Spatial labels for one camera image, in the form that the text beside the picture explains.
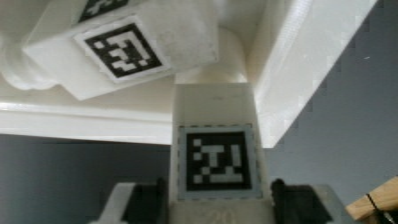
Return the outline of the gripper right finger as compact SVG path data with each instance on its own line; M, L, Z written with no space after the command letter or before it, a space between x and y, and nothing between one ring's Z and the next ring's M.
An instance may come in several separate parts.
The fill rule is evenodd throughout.
M327 185L290 185L277 179L270 189L277 224L359 224Z

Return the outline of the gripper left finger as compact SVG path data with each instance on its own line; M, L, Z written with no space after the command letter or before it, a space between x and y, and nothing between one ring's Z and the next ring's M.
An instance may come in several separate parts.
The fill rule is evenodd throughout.
M167 182L117 183L100 217L87 224L169 224Z

